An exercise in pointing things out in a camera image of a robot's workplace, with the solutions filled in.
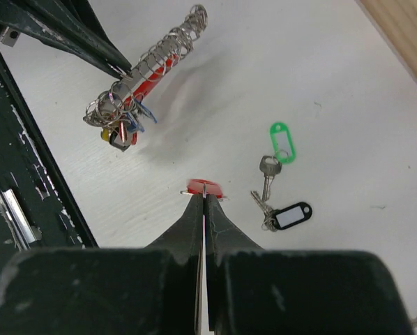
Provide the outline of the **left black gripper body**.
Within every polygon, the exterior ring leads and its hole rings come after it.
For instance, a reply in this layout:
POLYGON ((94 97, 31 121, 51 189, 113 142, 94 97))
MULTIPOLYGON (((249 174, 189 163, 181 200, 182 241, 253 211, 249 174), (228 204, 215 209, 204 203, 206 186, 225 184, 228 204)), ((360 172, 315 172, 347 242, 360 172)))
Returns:
POLYGON ((0 42, 8 47, 14 47, 20 37, 16 21, 23 8, 23 1, 0 1, 0 42))

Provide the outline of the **grey key holder with rings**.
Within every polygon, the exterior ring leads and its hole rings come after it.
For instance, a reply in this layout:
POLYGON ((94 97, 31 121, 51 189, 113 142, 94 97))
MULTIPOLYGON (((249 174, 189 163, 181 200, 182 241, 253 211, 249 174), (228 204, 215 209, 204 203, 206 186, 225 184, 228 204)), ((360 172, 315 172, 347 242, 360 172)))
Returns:
POLYGON ((208 14, 201 4, 194 5, 182 24, 172 28, 143 53, 129 73, 91 101, 83 121, 100 129, 102 140, 126 151, 136 145, 145 131, 141 118, 157 123, 155 115, 144 105, 145 98, 157 84, 193 50, 208 25, 208 14))

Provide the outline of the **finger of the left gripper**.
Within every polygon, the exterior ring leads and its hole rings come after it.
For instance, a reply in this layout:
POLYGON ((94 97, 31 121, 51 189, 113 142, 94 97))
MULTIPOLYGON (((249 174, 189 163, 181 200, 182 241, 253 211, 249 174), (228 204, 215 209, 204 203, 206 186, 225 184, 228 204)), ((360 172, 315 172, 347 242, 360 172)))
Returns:
MULTIPOLYGON (((45 45, 74 54, 85 62, 95 66, 99 70, 101 67, 84 51, 71 37, 64 31, 56 14, 56 5, 53 1, 23 1, 24 8, 22 14, 18 15, 16 29, 25 35, 35 38, 45 45)), ((120 79, 121 73, 107 73, 108 75, 120 79)))
POLYGON ((107 73, 127 73, 131 63, 111 42, 89 1, 53 1, 64 31, 107 73))

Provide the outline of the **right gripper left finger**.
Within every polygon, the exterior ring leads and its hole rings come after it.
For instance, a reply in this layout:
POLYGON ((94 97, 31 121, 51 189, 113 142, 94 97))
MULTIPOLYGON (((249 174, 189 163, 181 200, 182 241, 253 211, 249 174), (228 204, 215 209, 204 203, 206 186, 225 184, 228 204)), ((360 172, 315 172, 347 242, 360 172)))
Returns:
POLYGON ((199 334, 204 200, 144 248, 35 248, 0 275, 0 334, 199 334))

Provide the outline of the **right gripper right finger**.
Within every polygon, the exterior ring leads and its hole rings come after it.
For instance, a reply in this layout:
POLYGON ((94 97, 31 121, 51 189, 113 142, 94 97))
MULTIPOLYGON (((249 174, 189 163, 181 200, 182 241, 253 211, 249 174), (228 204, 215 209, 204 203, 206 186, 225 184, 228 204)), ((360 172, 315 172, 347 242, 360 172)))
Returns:
POLYGON ((411 334, 392 274, 374 254, 272 250, 204 201, 208 325, 215 334, 411 334))

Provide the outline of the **red tag key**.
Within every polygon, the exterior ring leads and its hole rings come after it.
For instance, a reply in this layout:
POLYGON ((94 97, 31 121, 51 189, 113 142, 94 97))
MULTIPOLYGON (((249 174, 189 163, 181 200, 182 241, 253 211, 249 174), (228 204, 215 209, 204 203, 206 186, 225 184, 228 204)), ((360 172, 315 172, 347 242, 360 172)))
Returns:
POLYGON ((222 187, 219 183, 206 179, 189 179, 186 184, 186 189, 180 191, 180 194, 202 194, 204 198, 207 195, 214 195, 220 202, 228 199, 228 197, 223 193, 222 187))

